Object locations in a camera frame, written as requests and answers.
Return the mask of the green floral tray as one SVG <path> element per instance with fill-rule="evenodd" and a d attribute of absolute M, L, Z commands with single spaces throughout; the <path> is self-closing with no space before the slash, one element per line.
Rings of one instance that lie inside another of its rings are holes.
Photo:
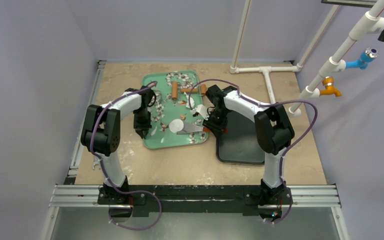
<path fill-rule="evenodd" d="M 183 70 L 149 74 L 142 79 L 143 86 L 151 82 L 157 82 L 152 88 L 156 95 L 156 103 L 148 108 L 152 128 L 143 140 L 144 145 L 149 149 L 161 149 L 205 142 L 208 138 L 206 132 L 176 134 L 169 130 L 169 123 L 175 119 L 198 126 L 203 125 L 204 119 L 201 116 L 194 117 L 191 110 L 186 107 L 188 96 L 186 93 L 180 93 L 177 100 L 171 99 L 172 82 L 178 82 L 181 88 L 191 88 L 199 82 L 198 75 L 192 70 Z M 151 136 L 156 126 L 156 133 Z"/>

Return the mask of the metal scraper wooden handle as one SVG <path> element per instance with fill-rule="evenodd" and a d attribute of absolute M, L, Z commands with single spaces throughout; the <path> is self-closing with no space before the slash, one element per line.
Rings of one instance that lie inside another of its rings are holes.
<path fill-rule="evenodd" d="M 176 133 L 177 135 L 190 134 L 190 133 L 196 133 L 196 132 L 208 132 L 208 133 L 211 132 L 211 130 L 208 127 L 196 125 L 190 122 L 185 122 L 185 121 L 183 122 L 184 122 L 184 128 L 182 131 Z"/>

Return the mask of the white dough scrap lump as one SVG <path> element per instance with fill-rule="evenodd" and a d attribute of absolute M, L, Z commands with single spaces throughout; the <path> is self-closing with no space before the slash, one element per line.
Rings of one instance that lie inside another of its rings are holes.
<path fill-rule="evenodd" d="M 186 108 L 193 110 L 195 108 L 195 101 L 192 97 L 186 97 Z"/>

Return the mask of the wooden rolling pin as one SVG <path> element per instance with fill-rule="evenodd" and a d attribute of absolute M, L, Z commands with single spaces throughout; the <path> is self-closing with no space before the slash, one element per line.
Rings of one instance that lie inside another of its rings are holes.
<path fill-rule="evenodd" d="M 205 84 L 200 84 L 196 88 L 181 88 L 177 81 L 171 83 L 171 99 L 177 100 L 179 98 L 179 94 L 199 94 L 200 96 L 204 96 L 207 91 L 207 86 Z"/>

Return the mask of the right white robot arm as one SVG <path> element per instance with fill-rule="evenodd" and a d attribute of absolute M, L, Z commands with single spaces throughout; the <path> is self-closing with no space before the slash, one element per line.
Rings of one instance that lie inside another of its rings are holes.
<path fill-rule="evenodd" d="M 203 126 L 219 138 L 227 132 L 228 113 L 236 112 L 253 122 L 256 140 L 264 151 L 265 170 L 260 184 L 259 204 L 279 203 L 288 188 L 284 180 L 286 149 L 295 136 L 289 117 L 282 105 L 268 104 L 249 98 L 238 88 L 220 89 L 210 86 L 205 96 L 213 110 Z"/>

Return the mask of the black baking tray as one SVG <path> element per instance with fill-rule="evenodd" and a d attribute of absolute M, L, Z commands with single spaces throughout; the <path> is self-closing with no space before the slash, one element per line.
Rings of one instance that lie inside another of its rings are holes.
<path fill-rule="evenodd" d="M 232 111 L 227 115 L 227 133 L 216 139 L 216 157 L 223 163 L 263 166 L 265 152 L 260 148 L 254 123 Z"/>

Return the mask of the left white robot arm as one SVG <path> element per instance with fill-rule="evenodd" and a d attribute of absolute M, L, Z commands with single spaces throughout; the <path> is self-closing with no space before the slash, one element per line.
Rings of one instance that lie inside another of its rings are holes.
<path fill-rule="evenodd" d="M 87 107 L 80 142 L 94 156 L 94 164 L 102 170 L 104 180 L 99 187 L 99 205 L 122 205 L 133 201 L 133 194 L 144 191 L 129 190 L 126 174 L 123 172 L 117 149 L 121 142 L 121 121 L 133 114 L 133 129 L 145 139 L 151 129 L 149 108 L 157 97 L 152 90 L 152 81 L 140 89 L 129 88 L 120 97 L 103 105 Z"/>

